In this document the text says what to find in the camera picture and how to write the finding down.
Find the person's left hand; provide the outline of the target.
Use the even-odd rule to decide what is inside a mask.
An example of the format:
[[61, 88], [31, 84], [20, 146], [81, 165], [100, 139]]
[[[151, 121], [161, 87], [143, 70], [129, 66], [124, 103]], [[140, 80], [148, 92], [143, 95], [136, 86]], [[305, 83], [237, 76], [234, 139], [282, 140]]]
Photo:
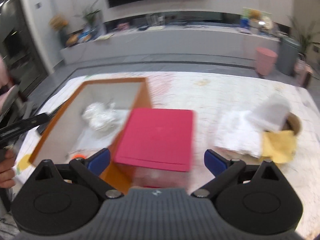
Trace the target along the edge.
[[0, 165], [0, 187], [2, 189], [9, 189], [15, 185], [15, 171], [13, 170], [15, 158], [16, 154], [12, 150], [6, 151], [5, 159]]

